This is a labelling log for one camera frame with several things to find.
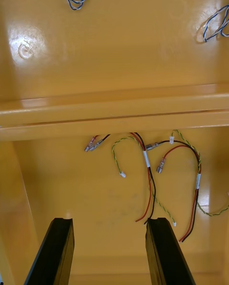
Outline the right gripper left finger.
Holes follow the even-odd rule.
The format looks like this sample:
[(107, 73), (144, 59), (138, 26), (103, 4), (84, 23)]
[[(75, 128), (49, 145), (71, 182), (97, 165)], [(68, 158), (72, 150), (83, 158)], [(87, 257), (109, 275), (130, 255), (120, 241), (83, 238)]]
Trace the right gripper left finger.
[(24, 283), (26, 285), (67, 285), (73, 253), (73, 220), (54, 218)]

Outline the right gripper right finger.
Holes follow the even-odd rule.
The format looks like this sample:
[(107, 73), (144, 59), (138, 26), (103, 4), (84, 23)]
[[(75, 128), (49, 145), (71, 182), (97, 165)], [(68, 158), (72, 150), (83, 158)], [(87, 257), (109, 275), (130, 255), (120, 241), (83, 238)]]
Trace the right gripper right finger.
[(148, 219), (146, 253), (153, 285), (194, 285), (195, 281), (166, 218)]

